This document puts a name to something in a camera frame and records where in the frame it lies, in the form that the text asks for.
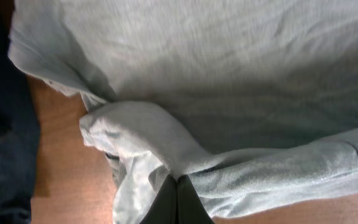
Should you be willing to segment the light blue t-shirt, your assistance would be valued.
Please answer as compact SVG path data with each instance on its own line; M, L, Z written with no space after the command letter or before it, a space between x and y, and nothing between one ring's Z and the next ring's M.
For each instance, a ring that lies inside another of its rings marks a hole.
M20 0L9 58L80 94L114 223L168 175L237 218L358 193L358 0Z

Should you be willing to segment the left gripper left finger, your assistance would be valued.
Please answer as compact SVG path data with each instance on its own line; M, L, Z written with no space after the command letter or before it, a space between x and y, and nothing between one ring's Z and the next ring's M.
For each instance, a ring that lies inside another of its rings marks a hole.
M168 175L140 224L176 224L177 182Z

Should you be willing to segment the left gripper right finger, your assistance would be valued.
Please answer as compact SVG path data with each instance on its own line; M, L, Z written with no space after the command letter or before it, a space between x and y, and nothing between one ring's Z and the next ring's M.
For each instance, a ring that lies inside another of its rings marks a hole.
M177 202L179 224L214 224L187 175L178 179Z

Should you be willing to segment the dark navy folded garment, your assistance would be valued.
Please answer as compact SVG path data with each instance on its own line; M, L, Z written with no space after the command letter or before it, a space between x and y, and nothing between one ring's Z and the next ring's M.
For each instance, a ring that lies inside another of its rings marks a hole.
M32 221L40 128L27 79L8 59L0 14L0 223Z

